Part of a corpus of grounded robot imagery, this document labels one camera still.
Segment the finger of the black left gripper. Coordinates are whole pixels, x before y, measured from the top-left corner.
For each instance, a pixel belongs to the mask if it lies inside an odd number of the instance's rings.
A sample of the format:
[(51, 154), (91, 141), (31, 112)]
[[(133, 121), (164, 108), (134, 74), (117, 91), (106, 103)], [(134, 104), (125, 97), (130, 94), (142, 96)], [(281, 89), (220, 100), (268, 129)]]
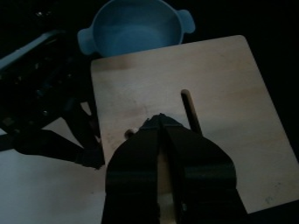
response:
[(10, 149), (23, 155), (42, 156), (85, 167), (95, 167), (91, 154), (49, 130), (39, 130), (34, 136), (25, 139), (17, 139), (7, 134), (0, 135), (0, 151)]
[(71, 135), (82, 147), (75, 162), (85, 167), (91, 167), (98, 170), (105, 163), (102, 148), (89, 124), (89, 116), (74, 98), (66, 100), (61, 117), (67, 124)]

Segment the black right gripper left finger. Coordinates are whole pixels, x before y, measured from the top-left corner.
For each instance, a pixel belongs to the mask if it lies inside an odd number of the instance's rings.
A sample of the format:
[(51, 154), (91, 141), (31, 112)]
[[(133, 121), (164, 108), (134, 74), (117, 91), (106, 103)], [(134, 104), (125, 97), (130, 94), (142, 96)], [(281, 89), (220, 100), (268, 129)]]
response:
[(158, 116), (115, 148), (106, 165), (99, 224), (160, 224), (157, 204)]

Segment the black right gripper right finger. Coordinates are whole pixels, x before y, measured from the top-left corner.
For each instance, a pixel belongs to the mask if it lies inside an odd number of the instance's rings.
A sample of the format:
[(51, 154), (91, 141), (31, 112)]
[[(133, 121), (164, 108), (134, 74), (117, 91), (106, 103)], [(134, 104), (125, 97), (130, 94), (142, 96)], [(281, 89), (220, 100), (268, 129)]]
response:
[(224, 150), (201, 134), (160, 116), (177, 224), (248, 224), (236, 189), (236, 169)]

